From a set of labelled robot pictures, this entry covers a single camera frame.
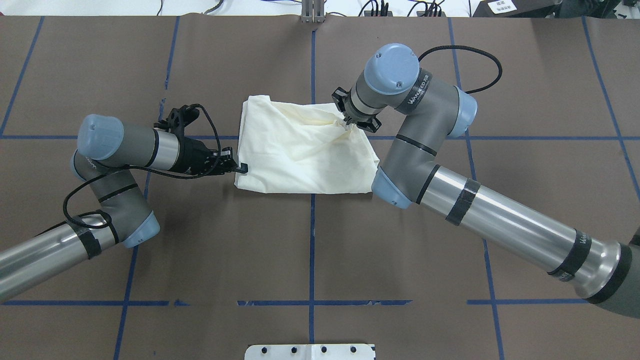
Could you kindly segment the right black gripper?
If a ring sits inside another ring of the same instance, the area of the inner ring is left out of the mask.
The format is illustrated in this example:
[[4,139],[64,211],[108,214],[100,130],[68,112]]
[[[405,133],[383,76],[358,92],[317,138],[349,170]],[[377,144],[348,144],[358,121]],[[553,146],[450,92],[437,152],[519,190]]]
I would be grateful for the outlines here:
[[377,116],[370,116],[357,109],[352,101],[349,91],[343,87],[337,87],[332,93],[332,100],[336,108],[343,114],[347,125],[354,125],[358,129],[368,133],[376,133],[382,126]]

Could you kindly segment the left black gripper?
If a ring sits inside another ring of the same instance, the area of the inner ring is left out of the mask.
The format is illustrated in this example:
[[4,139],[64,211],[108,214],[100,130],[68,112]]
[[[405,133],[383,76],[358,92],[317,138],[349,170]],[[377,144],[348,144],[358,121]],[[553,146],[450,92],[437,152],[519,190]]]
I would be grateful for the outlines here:
[[179,153],[176,160],[178,174],[219,176],[227,173],[246,174],[249,171],[249,166],[245,162],[234,161],[234,151],[231,146],[210,149],[202,141],[191,137],[181,137],[178,142]]

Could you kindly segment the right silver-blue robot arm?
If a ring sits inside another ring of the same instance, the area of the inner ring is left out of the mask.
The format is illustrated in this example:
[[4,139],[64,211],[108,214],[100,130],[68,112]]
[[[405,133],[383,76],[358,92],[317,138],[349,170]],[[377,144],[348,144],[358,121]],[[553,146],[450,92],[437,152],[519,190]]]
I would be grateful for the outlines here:
[[405,44],[389,43],[371,55],[350,89],[333,91],[347,128],[375,133],[385,109],[404,116],[375,171],[372,193],[394,207],[429,208],[569,284],[591,305],[637,319],[638,235],[628,243],[599,241],[437,162],[445,140],[465,136],[478,111],[473,91],[438,79],[420,64],[427,55],[448,50],[487,57],[497,68],[491,85],[501,79],[501,62],[480,48],[441,45],[417,55]]

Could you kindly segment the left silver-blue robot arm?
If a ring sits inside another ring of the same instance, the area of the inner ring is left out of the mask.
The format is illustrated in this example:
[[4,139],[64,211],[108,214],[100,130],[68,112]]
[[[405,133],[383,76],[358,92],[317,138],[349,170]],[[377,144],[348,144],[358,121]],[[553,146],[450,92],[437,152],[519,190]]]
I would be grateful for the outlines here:
[[1,301],[94,259],[116,245],[134,248],[160,232],[160,224],[132,171],[179,180],[246,174],[230,146],[215,148],[185,135],[205,114],[199,104],[174,108],[152,126],[89,114],[77,135],[70,168],[81,185],[62,201],[64,221],[1,253]]

